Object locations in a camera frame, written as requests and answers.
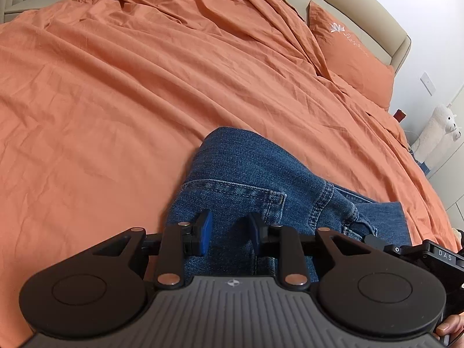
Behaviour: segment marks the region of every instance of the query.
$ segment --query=black circular disc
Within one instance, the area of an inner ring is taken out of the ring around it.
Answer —
[[[322,278],[318,298],[342,326],[398,338],[431,331],[446,292],[431,273],[381,253],[344,257]]]
[[[93,275],[72,275],[59,280],[52,289],[53,296],[65,305],[88,305],[106,292],[106,283]]]
[[[371,273],[358,282],[361,294],[372,301],[380,303],[397,303],[404,301],[412,293],[409,281],[393,273]]]
[[[87,338],[128,323],[146,302],[143,280],[118,257],[70,258],[31,277],[19,305],[26,321],[46,335]]]

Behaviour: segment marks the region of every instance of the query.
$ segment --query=blue denim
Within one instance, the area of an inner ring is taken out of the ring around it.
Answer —
[[[361,240],[375,234],[389,243],[411,244],[401,204],[377,203],[312,174],[278,145],[256,133],[222,127],[211,132],[168,213],[168,224],[193,222],[213,213],[205,257],[186,260],[186,275],[273,275],[275,260],[256,258],[247,221],[259,212],[266,224],[314,234],[322,226]],[[307,259],[312,281],[317,275]]]

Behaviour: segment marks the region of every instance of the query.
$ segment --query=wall outlet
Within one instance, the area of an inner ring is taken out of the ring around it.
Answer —
[[[430,79],[430,77],[429,77],[429,75],[427,74],[427,72],[424,72],[424,74],[422,75],[422,77],[420,78],[420,80],[422,81],[422,83],[424,84],[424,86],[427,88],[427,90],[429,91],[430,95],[433,95],[433,93],[437,91],[437,89],[435,89],[435,85],[433,85],[433,82],[432,82],[432,80]]]

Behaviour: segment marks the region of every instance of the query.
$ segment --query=logo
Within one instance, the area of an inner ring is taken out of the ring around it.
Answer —
[[[331,30],[330,30],[331,33],[336,32],[336,31],[338,31],[338,32],[345,31],[344,26],[338,25],[335,22],[330,25],[330,28],[331,28]]]
[[[232,279],[232,280],[229,280],[226,284],[230,285],[231,287],[236,287],[236,286],[240,285],[240,281]]]

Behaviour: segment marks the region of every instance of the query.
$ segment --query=red object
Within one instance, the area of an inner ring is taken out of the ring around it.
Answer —
[[[395,115],[393,115],[393,117],[398,121],[398,123],[400,121],[402,121],[405,117],[406,117],[406,114],[401,111],[401,110],[396,110],[395,112]]]

